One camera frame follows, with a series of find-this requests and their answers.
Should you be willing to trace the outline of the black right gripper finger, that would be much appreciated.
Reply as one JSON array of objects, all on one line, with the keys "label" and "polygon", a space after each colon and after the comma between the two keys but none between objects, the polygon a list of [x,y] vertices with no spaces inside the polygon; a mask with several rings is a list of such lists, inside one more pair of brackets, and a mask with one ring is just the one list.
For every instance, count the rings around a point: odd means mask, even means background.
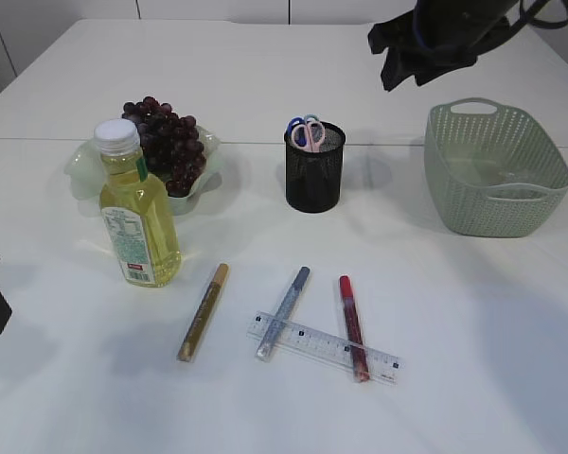
[{"label": "black right gripper finger", "polygon": [[387,92],[393,91],[414,74],[415,60],[410,53],[415,43],[412,25],[413,12],[410,10],[395,19],[375,24],[367,35],[373,55],[386,53],[381,80]]},{"label": "black right gripper finger", "polygon": [[419,63],[415,72],[417,86],[423,86],[453,71],[474,66],[478,56],[467,49],[453,52],[417,51]]}]

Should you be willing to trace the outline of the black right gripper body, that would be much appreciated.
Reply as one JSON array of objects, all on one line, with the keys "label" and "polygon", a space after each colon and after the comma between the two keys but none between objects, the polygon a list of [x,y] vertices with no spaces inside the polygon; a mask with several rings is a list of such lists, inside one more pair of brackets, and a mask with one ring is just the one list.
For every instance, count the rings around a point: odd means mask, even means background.
[{"label": "black right gripper body", "polygon": [[418,1],[411,12],[411,61],[473,61],[521,30],[506,15],[514,1]]}]

